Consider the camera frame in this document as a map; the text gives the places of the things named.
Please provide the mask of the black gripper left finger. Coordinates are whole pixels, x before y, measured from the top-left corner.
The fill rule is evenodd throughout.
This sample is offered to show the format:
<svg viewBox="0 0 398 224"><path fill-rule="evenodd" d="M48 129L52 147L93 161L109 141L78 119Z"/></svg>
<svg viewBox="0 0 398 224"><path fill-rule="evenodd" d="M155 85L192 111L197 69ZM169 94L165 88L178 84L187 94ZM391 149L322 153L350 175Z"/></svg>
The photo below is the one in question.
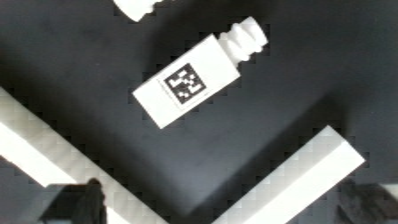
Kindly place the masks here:
<svg viewBox="0 0 398 224"><path fill-rule="evenodd" d="M43 224L109 224L100 181L68 185L41 215Z"/></svg>

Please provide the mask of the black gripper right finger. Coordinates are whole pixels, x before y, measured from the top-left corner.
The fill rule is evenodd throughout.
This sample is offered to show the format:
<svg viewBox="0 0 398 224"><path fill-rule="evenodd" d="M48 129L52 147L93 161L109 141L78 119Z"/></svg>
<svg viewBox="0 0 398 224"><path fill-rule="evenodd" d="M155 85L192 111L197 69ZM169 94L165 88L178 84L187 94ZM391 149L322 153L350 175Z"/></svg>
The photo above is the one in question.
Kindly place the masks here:
<svg viewBox="0 0 398 224"><path fill-rule="evenodd" d="M340 185L338 224L398 224L398 198L380 184Z"/></svg>

